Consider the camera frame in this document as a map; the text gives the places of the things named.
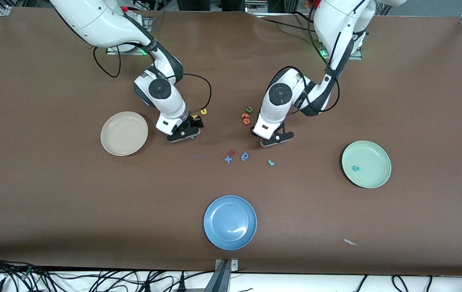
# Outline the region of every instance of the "white surface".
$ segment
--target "white surface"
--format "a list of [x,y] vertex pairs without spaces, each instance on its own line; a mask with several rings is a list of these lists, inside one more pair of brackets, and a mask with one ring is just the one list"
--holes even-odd
[[[305,81],[307,85],[310,83],[310,79],[306,77]],[[269,91],[272,86],[276,85],[277,83],[287,85],[292,91],[291,100],[284,105],[274,105],[270,101]],[[299,75],[297,70],[290,68],[285,73],[283,73],[283,75],[265,92],[264,98],[262,100],[262,107],[260,108],[258,120],[256,121],[253,132],[264,139],[270,139],[274,131],[276,131],[283,120],[285,120],[290,107],[294,105],[304,89],[305,83],[303,82],[303,78]]]
[[350,244],[350,245],[359,246],[359,244],[356,244],[356,243],[354,243],[354,242],[351,242],[351,241],[347,240],[346,238],[344,239],[344,242],[346,242],[346,243],[348,243],[348,244]]
[[[160,63],[158,59],[155,59],[155,65]],[[173,68],[171,65],[163,65],[162,68],[168,68],[166,72],[161,71],[166,76],[173,76],[175,73],[173,72]],[[173,132],[184,122],[187,118],[188,112],[186,109],[186,102],[182,98],[180,92],[178,92],[177,88],[175,87],[175,77],[167,79],[170,82],[171,86],[171,94],[168,98],[165,99],[157,99],[153,98],[150,94],[149,88],[151,83],[159,78],[160,76],[156,76],[153,72],[149,70],[145,70],[143,74],[139,75],[134,80],[134,86],[138,87],[142,94],[144,94],[149,101],[160,111],[159,119],[157,120],[157,124],[155,128],[157,128],[162,133],[166,135],[173,135]]]
[[[78,276],[82,274],[99,274],[99,272],[60,272],[63,276]],[[127,274],[120,273],[116,277],[121,277]],[[138,279],[143,281],[146,279],[148,272],[138,272]],[[161,276],[171,275],[178,281],[180,272],[168,272]],[[186,280],[186,287],[189,288],[204,288],[209,281],[212,273],[207,273]],[[297,274],[241,274],[233,273],[231,275],[231,285],[229,292],[239,292],[252,288],[251,292],[353,292],[359,286],[362,275],[297,275]],[[67,292],[86,292],[94,284],[95,278],[82,278],[74,280],[62,280],[58,277],[53,277],[57,284],[61,285]],[[135,281],[134,275],[127,279]],[[410,292],[424,292],[427,286],[428,277],[403,277],[407,288]],[[98,291],[106,290],[115,280],[107,280],[98,289]],[[170,279],[165,279],[151,285],[152,292],[162,292],[169,285]],[[39,288],[45,290],[42,283],[39,283]],[[127,284],[129,291],[135,291],[136,285]],[[20,292],[25,292],[27,288],[21,288]],[[3,292],[16,292],[11,279],[5,282]],[[123,287],[111,290],[111,292],[126,292]],[[369,276],[361,292],[397,292],[391,284],[391,276]],[[462,292],[462,277],[434,277],[431,284],[430,292]]]
[[101,144],[116,156],[131,155],[148,138],[148,124],[138,113],[122,112],[113,115],[101,129]]
[[52,0],[52,4],[77,35],[90,45],[108,48],[124,43],[147,46],[151,42],[138,27],[110,9],[103,0]]

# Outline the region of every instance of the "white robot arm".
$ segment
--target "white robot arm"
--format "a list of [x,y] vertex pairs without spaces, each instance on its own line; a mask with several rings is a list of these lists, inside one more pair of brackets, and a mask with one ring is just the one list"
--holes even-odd
[[200,134],[200,118],[189,116],[186,102],[174,84],[184,67],[148,31],[134,20],[132,11],[122,11],[117,0],[51,0],[58,15],[80,38],[96,47],[121,44],[138,46],[153,58],[134,81],[135,93],[160,111],[156,128],[176,142]]
[[[383,0],[397,6],[406,0]],[[350,55],[362,45],[368,23],[375,14],[374,0],[322,0],[314,14],[314,28],[331,57],[325,76],[316,84],[294,67],[286,67],[272,79],[267,89],[258,120],[252,132],[262,137],[262,146],[290,141],[283,121],[293,105],[306,116],[324,111],[331,92]]]

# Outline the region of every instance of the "beige plate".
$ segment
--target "beige plate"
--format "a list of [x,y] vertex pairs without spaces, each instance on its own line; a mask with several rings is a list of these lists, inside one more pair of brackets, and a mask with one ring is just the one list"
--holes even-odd
[[112,155],[131,155],[148,138],[148,124],[134,112],[122,112],[109,118],[101,130],[101,144]]

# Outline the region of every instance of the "table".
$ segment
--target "table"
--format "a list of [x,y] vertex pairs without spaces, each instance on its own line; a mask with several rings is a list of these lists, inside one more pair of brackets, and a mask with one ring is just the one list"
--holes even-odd
[[[259,109],[275,72],[294,65],[323,76],[303,32],[240,12],[156,13],[155,37],[213,86],[201,135],[170,144],[153,128],[158,112],[133,92],[148,57],[123,56],[110,78],[53,10],[14,7],[0,18],[0,258],[168,270],[238,258],[251,272],[462,274],[461,24],[375,17],[370,32],[363,60],[340,78],[337,107],[288,117],[294,140],[261,148],[240,116]],[[117,56],[99,61],[117,69]],[[177,88],[190,109],[207,99],[197,78]],[[151,129],[129,157],[99,140],[121,111]],[[343,174],[342,151],[357,140],[388,152],[384,186],[362,189]],[[250,158],[227,164],[230,149]],[[202,228],[206,207],[227,194],[258,216],[238,251],[212,246]]]

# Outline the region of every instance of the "black cable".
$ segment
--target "black cable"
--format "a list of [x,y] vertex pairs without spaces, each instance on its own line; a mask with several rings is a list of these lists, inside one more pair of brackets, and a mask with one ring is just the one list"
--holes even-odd
[[307,20],[308,37],[310,37],[310,42],[312,43],[312,46],[314,46],[314,49],[316,50],[316,52],[318,52],[318,55],[321,58],[321,60],[325,63],[325,65],[327,65],[327,68],[331,70],[328,61],[323,57],[320,49],[318,48],[318,45],[316,45],[316,42],[314,41],[314,38],[312,37],[312,33],[311,33],[312,30],[310,29],[310,20],[312,19],[312,11],[314,11],[314,6],[316,5],[316,1],[317,0],[312,1],[312,5],[310,6],[310,11],[308,13],[308,20]]
[[320,113],[327,112],[327,111],[333,109],[333,108],[337,105],[337,103],[339,102],[339,98],[341,97],[341,87],[340,87],[340,85],[339,85],[339,81],[337,80],[337,78],[335,78],[335,77],[332,77],[332,78],[333,78],[333,80],[335,81],[335,83],[337,84],[337,98],[335,99],[335,102],[334,102],[333,105],[331,105],[331,107],[329,107],[328,109],[316,109],[316,108],[314,108],[314,106],[312,105],[312,103],[309,102],[308,96],[307,96],[307,102],[309,102],[310,107],[311,107],[314,111],[318,111],[318,112],[320,112]]
[[67,292],[67,290],[65,290],[64,288],[62,288],[60,285],[58,285],[58,283],[56,283],[56,282],[54,281],[54,279],[52,279],[51,274],[49,274],[49,272],[45,271],[45,272],[44,272],[44,277],[45,277],[46,279],[49,279],[49,281],[51,281],[51,284],[52,284],[52,286],[54,287],[54,289],[56,289],[56,287],[58,287],[61,291]]
[[355,8],[353,8],[353,14],[357,13],[357,9],[359,9],[359,7],[361,7],[361,5],[365,2],[366,0],[362,0],[359,4],[357,4],[357,6],[355,6]]
[[151,280],[151,281],[150,281],[150,284],[151,284],[151,283],[157,283],[158,281],[162,281],[162,280],[168,279],[168,278],[171,278],[173,281],[175,281],[175,278],[174,278],[173,276],[164,276],[164,277],[159,278],[159,279]]
[[20,264],[20,265],[25,265],[25,266],[32,266],[33,268],[38,268],[38,266],[35,266],[33,264],[29,264],[28,262],[23,262],[23,261],[6,261],[6,260],[0,260],[0,262],[4,264]]
[[173,277],[171,277],[171,286],[170,286],[170,290],[168,292],[171,292],[171,290],[173,290],[173,286],[175,286],[174,281],[175,281],[175,279],[173,279]]
[[[107,272],[105,274],[105,276],[107,276],[108,274],[110,274],[110,277],[114,276],[115,274],[119,273],[119,271],[111,271],[111,272]],[[101,284],[103,284],[104,281],[106,281],[107,279],[103,279],[101,278],[101,272],[99,272],[99,278],[97,279],[97,281],[90,287],[90,289],[88,290],[88,292],[94,292],[94,291],[97,291],[97,288],[99,288],[99,286],[101,286]]]
[[285,23],[283,23],[283,22],[279,22],[279,21],[275,21],[275,20],[270,20],[270,19],[264,19],[264,18],[262,18],[262,19],[265,20],[265,21],[268,21],[268,22],[273,22],[273,23],[275,23],[275,24],[281,24],[281,25],[283,25],[283,26],[290,26],[291,28],[299,28],[300,30],[304,30],[304,31],[307,30],[306,28],[302,28],[301,26],[293,26],[292,24],[285,24]]
[[34,274],[33,274],[33,273],[29,273],[29,276],[31,277],[32,282],[34,283],[33,290],[39,291],[40,289],[38,288],[38,281],[41,280],[41,277],[42,277],[42,276],[40,276],[40,277],[38,278],[38,280],[34,279]]
[[402,280],[402,278],[401,278],[400,276],[398,276],[398,275],[394,275],[394,276],[391,277],[391,282],[392,282],[393,286],[395,287],[395,289],[397,289],[399,292],[404,292],[404,291],[400,290],[400,289],[396,286],[396,284],[395,284],[395,278],[399,279],[400,282],[402,282],[402,285],[404,285],[404,289],[406,290],[406,292],[409,292],[409,290],[407,290],[406,283],[404,283],[404,281]]
[[[135,279],[137,279],[138,283],[140,282],[139,274],[135,273]],[[139,284],[135,285],[135,292],[138,292],[138,291],[139,291]]]
[[150,272],[148,273],[148,276],[146,277],[146,282],[150,280],[151,273],[153,273],[153,271],[150,271]]
[[159,275],[166,273],[166,271],[157,271],[153,276],[150,277],[150,281],[156,279]]
[[366,278],[368,278],[368,275],[364,275],[364,277],[362,278],[362,280],[359,283],[359,286],[357,287],[357,290],[355,290],[355,292],[359,292],[361,290],[362,284],[364,284],[364,281],[366,281]]
[[96,61],[96,64],[99,66],[99,68],[101,68],[101,70],[103,70],[103,72],[105,72],[108,76],[112,78],[117,78],[119,74],[121,73],[121,52],[119,51],[119,46],[116,46],[116,48],[117,48],[117,55],[119,56],[119,69],[117,70],[117,74],[115,75],[112,75],[109,72],[107,72],[105,68],[103,68],[103,66],[99,64],[99,61],[97,61],[97,58],[96,58],[97,47],[94,47],[94,50],[92,51],[92,55],[94,56],[94,61]]
[[[185,277],[184,280],[187,280],[187,279],[189,279],[189,278],[196,277],[196,276],[198,276],[198,275],[207,274],[207,273],[213,273],[213,272],[214,272],[214,271],[205,271],[205,272],[200,272],[200,273],[192,274],[192,275],[190,275],[190,276]],[[180,280],[179,280],[179,281],[176,281],[175,283],[171,284],[170,287],[166,288],[166,289],[165,289],[164,291],[162,291],[162,292],[166,292],[166,291],[168,291],[168,290],[171,291],[171,290],[173,289],[173,287],[175,287],[175,285],[177,285],[177,284],[180,283],[180,282],[181,282]]]
[[2,270],[4,270],[4,272],[6,272],[6,274],[8,274],[9,277],[12,279],[12,281],[13,281],[13,283],[14,283],[14,286],[15,286],[15,288],[16,288],[16,292],[19,292],[19,288],[18,288],[18,284],[16,284],[16,281],[15,281],[13,275],[16,275],[18,278],[20,278],[20,280],[21,280],[21,281],[27,286],[27,288],[30,290],[30,287],[29,287],[29,285],[27,285],[27,282],[25,282],[23,279],[21,279],[21,277],[20,277],[18,274],[16,274],[13,270],[11,270],[9,267],[7,267],[7,266],[1,266],[1,263],[0,263],[0,268],[1,268]]
[[49,283],[47,282],[47,278],[43,277],[43,284],[45,285],[45,287],[47,288],[47,290],[49,292],[51,292],[51,287],[49,286]]
[[107,291],[111,290],[112,288],[114,288],[117,284],[121,283],[122,281],[125,280],[126,277],[130,276],[131,274],[136,274],[137,272],[136,271],[133,271],[133,272],[129,272],[128,274],[126,274],[125,276],[119,278],[117,281],[114,282],[114,284],[112,284],[112,286],[110,286]]
[[340,36],[341,36],[341,32],[339,32],[337,34],[337,38],[335,39],[335,43],[333,43],[333,49],[331,50],[331,54],[330,54],[330,62],[331,62],[331,60],[333,58],[333,53],[335,52],[335,48],[337,47],[337,43],[339,42]]
[[144,4],[142,4],[141,2],[138,2],[138,1],[134,0],[134,5],[135,5],[136,3],[138,3],[138,4],[140,5],[140,7],[142,7],[142,9],[144,9],[144,10],[146,10],[146,11],[149,10],[148,8],[146,8],[146,7],[144,6]]
[[177,287],[177,292],[186,292],[187,291],[186,282],[184,280],[185,280],[184,279],[184,271],[182,271],[181,279],[179,280],[180,282],[179,282],[178,287]]
[[198,78],[202,79],[203,81],[205,81],[207,83],[207,85],[209,85],[209,98],[207,98],[206,104],[203,107],[199,108],[199,109],[195,109],[194,111],[190,111],[189,113],[192,114],[194,112],[205,109],[209,105],[209,103],[211,102],[211,96],[213,94],[213,88],[211,87],[211,83],[209,82],[209,80],[207,80],[206,78],[204,78],[204,77],[202,77],[200,75],[192,74],[192,73],[175,74],[175,75],[171,75],[171,76],[166,77],[166,79],[170,79],[172,77],[178,77],[178,76],[194,76],[194,77],[198,77]]
[[299,12],[299,11],[292,11],[290,14],[297,14],[297,15],[303,17],[306,21],[309,21],[309,18],[306,15],[304,15],[303,13]]
[[[56,274],[56,273],[52,273],[51,275],[56,276],[56,277],[61,278],[61,279],[65,279],[65,280],[80,279],[80,278],[85,278],[85,277],[91,277],[91,278],[99,278],[100,277],[98,275],[81,275],[81,276],[76,276],[76,277],[66,277],[66,276],[62,276],[60,274]],[[114,280],[119,279],[117,277],[103,277],[103,276],[101,276],[101,278],[103,278],[103,279],[114,279]],[[130,284],[136,284],[136,285],[144,284],[144,281],[130,281],[130,280],[123,280],[123,281],[125,281],[127,283],[130,283]]]
[[295,113],[297,113],[297,112],[299,112],[299,109],[293,111],[292,113],[288,113],[287,116],[293,115],[293,114],[295,114]]
[[278,0],[278,2],[270,9],[270,11],[273,11],[274,8],[276,8],[276,6],[277,6],[279,3],[281,3],[281,0]]
[[117,285],[117,286],[112,287],[112,289],[119,288],[119,287],[124,287],[124,288],[127,290],[127,292],[129,292],[129,291],[128,291],[128,287],[126,287],[125,285]]
[[429,283],[427,283],[427,288],[425,288],[425,292],[429,292],[429,288],[431,288],[431,283],[433,283],[433,276],[429,276]]

